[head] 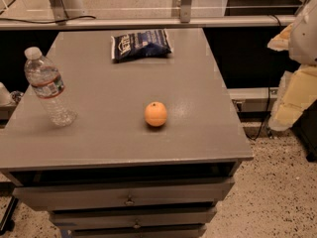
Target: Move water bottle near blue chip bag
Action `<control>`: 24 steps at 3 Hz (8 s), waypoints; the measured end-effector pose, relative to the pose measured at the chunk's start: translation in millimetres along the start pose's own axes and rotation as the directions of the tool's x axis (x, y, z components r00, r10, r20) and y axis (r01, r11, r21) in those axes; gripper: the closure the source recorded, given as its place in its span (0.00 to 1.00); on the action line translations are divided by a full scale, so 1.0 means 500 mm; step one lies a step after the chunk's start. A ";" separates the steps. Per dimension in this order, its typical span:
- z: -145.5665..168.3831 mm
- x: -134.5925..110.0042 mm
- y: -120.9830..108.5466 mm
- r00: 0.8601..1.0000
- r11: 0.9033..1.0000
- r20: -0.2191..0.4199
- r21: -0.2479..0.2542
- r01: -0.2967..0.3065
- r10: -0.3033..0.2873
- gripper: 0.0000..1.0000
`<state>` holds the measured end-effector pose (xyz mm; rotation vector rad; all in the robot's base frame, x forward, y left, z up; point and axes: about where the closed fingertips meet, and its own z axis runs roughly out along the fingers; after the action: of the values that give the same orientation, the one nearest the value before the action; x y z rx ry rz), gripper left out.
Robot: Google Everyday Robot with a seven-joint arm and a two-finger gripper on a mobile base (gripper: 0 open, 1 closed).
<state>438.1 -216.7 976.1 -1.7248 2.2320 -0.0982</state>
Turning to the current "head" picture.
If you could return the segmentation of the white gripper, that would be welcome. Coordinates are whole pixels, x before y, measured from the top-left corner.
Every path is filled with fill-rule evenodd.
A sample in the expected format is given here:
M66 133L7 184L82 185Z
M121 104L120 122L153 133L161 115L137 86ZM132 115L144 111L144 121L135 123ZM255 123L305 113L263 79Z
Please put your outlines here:
M293 24L272 38L267 47L277 52L288 50L290 58L302 64L295 72L283 74L270 112L268 127L284 131L317 100L317 0L310 0Z

